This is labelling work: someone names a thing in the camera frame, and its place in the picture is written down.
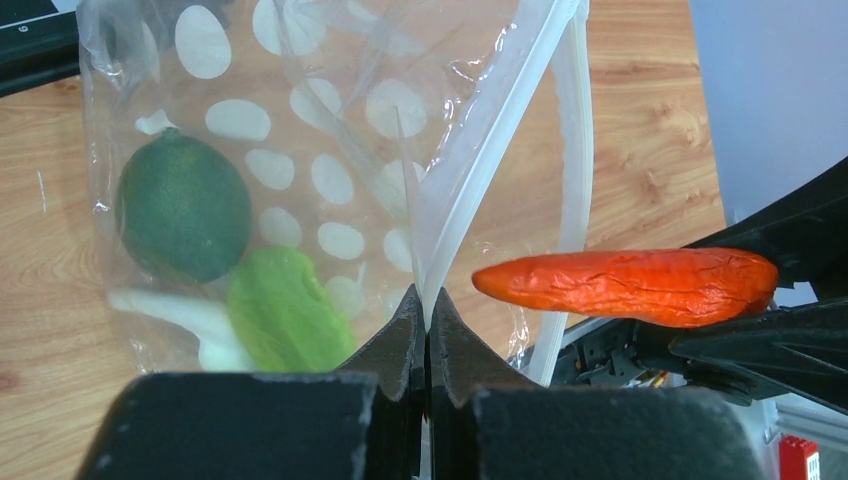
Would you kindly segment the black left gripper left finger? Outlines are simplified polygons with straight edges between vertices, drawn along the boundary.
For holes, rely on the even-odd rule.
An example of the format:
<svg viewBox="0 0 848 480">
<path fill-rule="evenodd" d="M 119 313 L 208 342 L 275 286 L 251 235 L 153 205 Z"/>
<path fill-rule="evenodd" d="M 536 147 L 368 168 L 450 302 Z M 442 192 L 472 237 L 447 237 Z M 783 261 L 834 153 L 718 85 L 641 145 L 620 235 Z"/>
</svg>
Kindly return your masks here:
<svg viewBox="0 0 848 480">
<path fill-rule="evenodd" d="M 81 479 L 414 479 L 425 325 L 414 288 L 327 373 L 157 373 L 110 406 Z"/>
</svg>

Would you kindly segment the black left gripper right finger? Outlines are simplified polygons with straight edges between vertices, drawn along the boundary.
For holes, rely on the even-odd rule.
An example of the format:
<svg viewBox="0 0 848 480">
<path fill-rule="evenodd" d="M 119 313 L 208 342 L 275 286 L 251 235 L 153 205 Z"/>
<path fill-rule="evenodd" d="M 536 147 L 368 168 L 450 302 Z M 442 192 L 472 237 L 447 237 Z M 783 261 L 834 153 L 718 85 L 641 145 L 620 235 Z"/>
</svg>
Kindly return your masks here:
<svg viewBox="0 0 848 480">
<path fill-rule="evenodd" d="M 760 479 L 729 406 L 701 389 L 545 388 L 440 292 L 427 340 L 436 479 Z"/>
</svg>

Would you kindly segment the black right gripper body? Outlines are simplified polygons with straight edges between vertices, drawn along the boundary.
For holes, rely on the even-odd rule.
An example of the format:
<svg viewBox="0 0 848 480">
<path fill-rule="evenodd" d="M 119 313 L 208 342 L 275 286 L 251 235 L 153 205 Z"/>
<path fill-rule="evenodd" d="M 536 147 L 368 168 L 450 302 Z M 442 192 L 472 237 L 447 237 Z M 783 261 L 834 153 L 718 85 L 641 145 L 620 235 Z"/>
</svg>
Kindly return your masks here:
<svg viewBox="0 0 848 480">
<path fill-rule="evenodd" d="M 641 377 L 670 374 L 684 386 L 711 389 L 733 404 L 752 404 L 751 381 L 672 354 L 669 345 L 678 334 L 632 319 L 589 319 L 565 330 L 551 383 L 626 387 Z"/>
</svg>

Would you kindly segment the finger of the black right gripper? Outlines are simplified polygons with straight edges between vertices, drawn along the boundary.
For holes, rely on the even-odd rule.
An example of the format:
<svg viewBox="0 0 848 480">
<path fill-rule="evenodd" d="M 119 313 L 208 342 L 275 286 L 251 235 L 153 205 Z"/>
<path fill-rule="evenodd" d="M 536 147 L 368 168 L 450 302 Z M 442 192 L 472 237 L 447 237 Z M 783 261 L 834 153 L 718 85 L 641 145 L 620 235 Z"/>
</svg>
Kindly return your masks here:
<svg viewBox="0 0 848 480">
<path fill-rule="evenodd" d="M 690 244 L 761 255 L 779 270 L 779 285 L 847 287 L 847 160 L 750 217 Z"/>
<path fill-rule="evenodd" d="M 794 393 L 847 412 L 847 300 L 831 299 L 687 330 L 669 345 L 685 378 L 749 406 Z"/>
</svg>

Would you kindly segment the orange carrot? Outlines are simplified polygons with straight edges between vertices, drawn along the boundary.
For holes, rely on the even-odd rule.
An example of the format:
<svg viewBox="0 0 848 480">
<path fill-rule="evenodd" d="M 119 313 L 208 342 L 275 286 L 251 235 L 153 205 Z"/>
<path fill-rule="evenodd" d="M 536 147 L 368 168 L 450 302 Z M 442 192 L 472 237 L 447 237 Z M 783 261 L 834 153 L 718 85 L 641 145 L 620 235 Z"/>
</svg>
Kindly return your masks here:
<svg viewBox="0 0 848 480">
<path fill-rule="evenodd" d="M 764 312 L 779 270 L 736 248 L 661 248 L 526 256 L 482 268 L 471 281 L 529 309 L 697 328 Z"/>
</svg>

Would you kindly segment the light green leaf vegetable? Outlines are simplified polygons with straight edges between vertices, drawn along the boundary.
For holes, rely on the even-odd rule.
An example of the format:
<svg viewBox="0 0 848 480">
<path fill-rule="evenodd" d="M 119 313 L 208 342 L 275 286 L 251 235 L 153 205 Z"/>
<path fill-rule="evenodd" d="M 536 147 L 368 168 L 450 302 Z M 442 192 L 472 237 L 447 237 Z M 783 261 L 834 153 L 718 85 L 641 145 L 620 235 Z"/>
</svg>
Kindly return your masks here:
<svg viewBox="0 0 848 480">
<path fill-rule="evenodd" d="M 331 371 L 357 350 L 349 320 L 297 248 L 252 251 L 230 273 L 226 305 L 234 333 L 261 371 Z"/>
</svg>

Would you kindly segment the white grey mushroom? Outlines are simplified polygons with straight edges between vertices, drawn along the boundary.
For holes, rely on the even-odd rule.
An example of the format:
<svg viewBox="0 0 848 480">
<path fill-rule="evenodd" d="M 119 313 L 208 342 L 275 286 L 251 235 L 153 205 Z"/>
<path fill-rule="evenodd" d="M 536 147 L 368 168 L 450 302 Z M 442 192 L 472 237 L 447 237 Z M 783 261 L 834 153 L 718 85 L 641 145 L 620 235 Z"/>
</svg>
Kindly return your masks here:
<svg viewBox="0 0 848 480">
<path fill-rule="evenodd" d="M 198 363 L 205 371 L 256 370 L 222 302 L 137 288 L 113 291 L 108 301 L 118 311 L 146 315 L 190 332 L 198 340 Z"/>
</svg>

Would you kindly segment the clear dotted zip bag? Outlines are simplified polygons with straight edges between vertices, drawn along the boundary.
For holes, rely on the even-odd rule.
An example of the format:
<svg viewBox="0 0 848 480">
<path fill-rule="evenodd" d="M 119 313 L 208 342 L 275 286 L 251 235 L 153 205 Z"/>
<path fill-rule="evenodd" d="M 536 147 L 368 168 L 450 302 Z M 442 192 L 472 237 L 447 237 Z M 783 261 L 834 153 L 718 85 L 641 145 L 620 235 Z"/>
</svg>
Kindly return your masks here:
<svg viewBox="0 0 848 480">
<path fill-rule="evenodd" d="M 409 288 L 449 288 L 508 363 L 552 380 L 562 314 L 478 296 L 473 270 L 585 247 L 594 169 L 586 1 L 83 1 L 89 182 L 106 299 L 137 288 L 226 300 L 258 248 L 313 262 L 357 349 Z M 219 150 L 252 200 L 239 263 L 162 281 L 123 247 L 131 155 L 175 127 Z M 198 340 L 110 306 L 140 372 L 205 371 Z"/>
</svg>

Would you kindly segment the dark green lime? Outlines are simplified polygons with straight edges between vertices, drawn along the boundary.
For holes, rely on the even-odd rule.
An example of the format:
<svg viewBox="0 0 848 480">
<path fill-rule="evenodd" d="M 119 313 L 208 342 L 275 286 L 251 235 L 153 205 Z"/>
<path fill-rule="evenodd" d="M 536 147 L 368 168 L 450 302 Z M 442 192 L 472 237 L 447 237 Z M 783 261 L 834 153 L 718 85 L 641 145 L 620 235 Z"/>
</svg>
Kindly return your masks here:
<svg viewBox="0 0 848 480">
<path fill-rule="evenodd" d="M 166 128 L 137 149 L 115 192 L 115 222 L 130 258 L 162 281 L 206 284 L 241 260 L 252 200 L 238 169 L 208 143 Z"/>
</svg>

